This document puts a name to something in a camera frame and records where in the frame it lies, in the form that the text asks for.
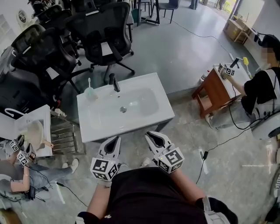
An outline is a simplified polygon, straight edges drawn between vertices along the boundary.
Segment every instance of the wooden side table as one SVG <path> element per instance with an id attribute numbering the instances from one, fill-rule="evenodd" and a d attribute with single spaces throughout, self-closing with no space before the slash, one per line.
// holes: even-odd
<path id="1" fill-rule="evenodd" d="M 244 85 L 250 79 L 241 63 L 238 63 L 238 65 L 239 69 L 237 67 L 235 68 L 234 79 L 239 84 Z M 233 100 L 235 96 L 240 95 L 228 80 L 221 78 L 218 67 L 219 65 L 213 66 L 213 69 L 204 82 L 192 94 L 192 98 L 196 99 L 199 103 L 201 118 L 220 109 Z M 200 94 L 203 91 L 206 95 L 201 97 Z"/>

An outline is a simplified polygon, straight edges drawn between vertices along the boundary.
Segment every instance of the wooden handle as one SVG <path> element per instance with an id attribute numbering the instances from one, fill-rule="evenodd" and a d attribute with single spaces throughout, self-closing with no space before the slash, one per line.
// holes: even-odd
<path id="1" fill-rule="evenodd" d="M 42 143 L 53 148 L 53 143 L 47 142 L 46 140 L 43 140 Z"/>

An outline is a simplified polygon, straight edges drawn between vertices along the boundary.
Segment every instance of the black t-shirt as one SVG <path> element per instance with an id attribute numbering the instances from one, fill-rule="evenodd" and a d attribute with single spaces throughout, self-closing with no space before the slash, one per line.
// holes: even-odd
<path id="1" fill-rule="evenodd" d="M 272 70 L 277 75 L 277 81 L 279 81 L 280 68 L 273 67 Z M 242 97 L 241 103 L 248 114 L 252 114 L 256 99 L 258 104 L 262 104 L 276 97 L 274 93 L 274 83 L 271 83 L 266 71 L 256 73 L 252 80 L 244 84 L 244 90 L 246 96 Z"/>
<path id="2" fill-rule="evenodd" d="M 222 212 L 231 224 L 236 215 L 219 200 L 209 198 L 211 208 Z M 107 215 L 98 219 L 79 213 L 85 224 L 207 224 L 202 199 L 188 204 L 172 179 L 160 168 L 141 168 L 113 178 Z"/>

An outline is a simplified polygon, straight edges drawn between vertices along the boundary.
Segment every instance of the person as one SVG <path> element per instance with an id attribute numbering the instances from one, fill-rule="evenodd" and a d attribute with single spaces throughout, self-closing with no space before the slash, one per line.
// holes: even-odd
<path id="1" fill-rule="evenodd" d="M 223 10 L 223 6 L 224 6 L 224 3 L 226 2 L 226 0 L 220 0 L 219 1 L 219 9 L 220 10 Z"/>
<path id="2" fill-rule="evenodd" d="M 232 76 L 224 77 L 237 89 L 241 100 L 236 100 L 231 106 L 218 111 L 214 116 L 207 115 L 205 120 L 211 128 L 222 129 L 235 124 L 250 122 L 255 103 L 263 104 L 276 97 L 274 84 L 272 84 L 269 73 L 276 74 L 280 80 L 280 41 L 274 35 L 266 35 L 262 42 L 262 58 L 270 64 L 270 70 L 260 71 L 254 78 L 247 81 L 244 86 L 240 85 Z"/>
<path id="3" fill-rule="evenodd" d="M 180 168 L 167 174 L 155 166 L 149 158 L 135 170 L 122 164 L 111 187 L 98 181 L 87 211 L 78 214 L 76 224 L 207 224 L 205 193 Z M 223 202 L 214 198 L 209 202 L 211 209 L 222 212 L 231 224 L 238 223 Z"/>
<path id="4" fill-rule="evenodd" d="M 198 6 L 198 0 L 192 0 L 189 8 L 196 10 L 197 6 Z"/>
<path id="5" fill-rule="evenodd" d="M 50 169 L 38 164 L 28 164 L 22 167 L 22 165 L 15 164 L 18 153 L 19 150 L 8 159 L 0 160 L 0 194 L 10 199 L 21 197 L 22 192 L 28 192 L 30 186 L 39 189 L 51 181 L 72 174 L 79 165 L 78 159 L 74 159 L 71 166 L 64 163 L 63 168 Z"/>

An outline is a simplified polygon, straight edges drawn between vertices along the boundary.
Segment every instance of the black faucet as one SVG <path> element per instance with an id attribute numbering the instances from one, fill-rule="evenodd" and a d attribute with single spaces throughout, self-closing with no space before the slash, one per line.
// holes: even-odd
<path id="1" fill-rule="evenodd" d="M 115 74 L 114 73 L 110 74 L 109 78 L 110 78 L 109 85 L 113 85 L 114 86 L 114 90 L 116 92 L 120 92 L 121 90 L 119 88 L 119 84 L 118 84 L 118 81 L 117 81 L 117 79 L 115 77 Z"/>

